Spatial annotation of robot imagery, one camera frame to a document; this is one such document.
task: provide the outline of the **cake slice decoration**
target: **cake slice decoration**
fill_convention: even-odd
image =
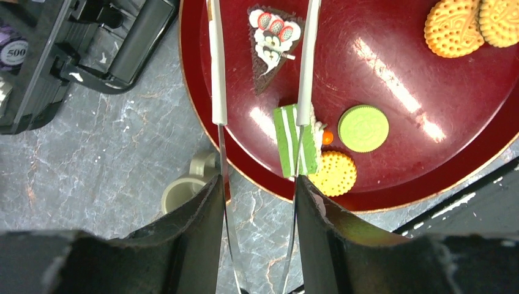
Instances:
[[[248,12],[256,95],[270,84],[299,43],[304,22],[301,18],[271,9],[253,7]]]

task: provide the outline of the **orange bead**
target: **orange bead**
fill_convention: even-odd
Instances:
[[[324,130],[323,132],[323,144],[330,145],[334,141],[334,133],[329,130]]]

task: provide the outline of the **plate rim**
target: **plate rim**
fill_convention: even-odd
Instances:
[[[191,106],[193,108],[193,111],[195,112],[196,114],[196,118],[198,119],[198,122],[200,123],[200,126],[202,127],[202,129],[204,130],[204,133],[206,134],[207,137],[209,137],[209,140],[211,141],[211,144],[216,148],[216,150],[218,152],[220,152],[220,148],[218,147],[218,144],[216,143],[216,141],[212,138],[212,136],[210,135],[209,131],[207,130],[207,127],[204,125],[201,117],[200,117],[200,114],[198,113],[198,109],[196,108],[195,106],[195,103],[193,101],[193,97],[191,95],[191,90],[190,88],[188,87],[187,85],[187,79],[186,79],[186,75],[185,75],[185,70],[184,70],[184,59],[183,59],[183,51],[182,51],[182,16],[183,16],[183,10],[184,10],[184,3],[185,1],[181,1],[181,4],[180,4],[180,9],[179,9],[179,16],[178,16],[178,22],[179,22],[179,26],[178,26],[178,49],[179,49],[179,62],[180,62],[180,67],[181,67],[181,72],[182,72],[182,81],[184,82],[184,87],[185,87],[185,90],[186,90],[186,93],[187,93],[187,96],[189,98],[189,102],[191,103]],[[496,113],[493,115],[493,117],[491,118],[491,120],[489,120],[489,123],[490,121],[492,121],[494,118],[495,118],[495,115],[501,110],[501,107],[502,105],[496,110]],[[442,190],[438,191],[438,192],[435,192],[431,195],[428,195],[426,197],[423,197],[421,199],[418,199],[418,200],[414,200],[412,202],[407,202],[407,203],[404,203],[404,204],[401,204],[401,205],[396,205],[396,206],[391,206],[391,207],[387,207],[387,208],[379,208],[379,209],[369,209],[369,210],[359,210],[359,211],[354,211],[356,214],[371,214],[371,213],[381,213],[381,212],[386,212],[386,211],[392,211],[392,210],[396,210],[396,209],[400,209],[400,208],[405,208],[405,207],[408,207],[408,206],[411,206],[411,205],[415,205],[415,204],[418,204],[418,203],[422,203],[424,201],[427,201],[427,200],[431,200],[432,198],[435,198],[435,197],[438,197],[440,196],[441,194],[453,189],[454,187],[456,186],[459,186],[460,184],[462,184],[463,182],[467,181],[469,178],[473,177],[474,175],[476,175],[478,172],[480,172],[481,170],[483,170],[485,167],[487,167],[488,165],[490,165],[494,160],[496,160],[504,151],[506,151],[510,145],[512,145],[515,141],[517,141],[519,138],[519,131],[512,137],[512,139],[503,147],[501,148],[494,156],[492,156],[491,158],[489,158],[487,161],[485,161],[482,165],[480,165],[479,167],[477,167],[476,169],[474,169],[472,172],[470,172],[468,175],[462,177],[462,179],[459,179],[458,181],[456,181],[455,183],[451,184],[449,187],[446,187],[446,188],[443,188]],[[252,179],[251,177],[249,177],[249,175],[247,175],[246,173],[244,173],[236,164],[233,163],[233,161],[228,157],[227,158],[227,161],[231,164],[231,166],[240,174],[242,175],[245,179],[247,179],[248,181],[250,181],[251,183],[253,183],[256,187],[259,187],[260,189],[262,189],[263,191],[273,195],[274,197],[276,198],[279,198],[285,202],[288,202],[288,203],[293,203],[293,200],[289,200],[281,195],[278,195],[276,194],[275,192],[269,190],[268,188],[262,186],[261,184],[259,184],[258,182],[256,182],[254,179]]]

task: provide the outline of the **green cookie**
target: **green cookie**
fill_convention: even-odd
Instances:
[[[339,120],[338,133],[346,147],[366,153],[379,148],[386,141],[389,122],[379,109],[358,105],[344,112]]]

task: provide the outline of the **gray marble surface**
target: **gray marble surface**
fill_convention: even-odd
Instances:
[[[96,38],[90,60],[101,69],[118,48],[105,37]],[[49,125],[0,137],[0,230],[81,228],[105,238],[123,237],[162,215],[164,188],[204,149],[214,147],[182,82],[175,25],[134,90],[107,96],[74,85]],[[440,197],[361,217],[393,230],[511,160],[518,150],[516,142],[481,173]],[[273,293],[288,245],[291,204],[237,172],[231,185],[251,292]],[[296,243],[289,289],[302,283],[298,248]],[[224,237],[217,292],[233,289]]]

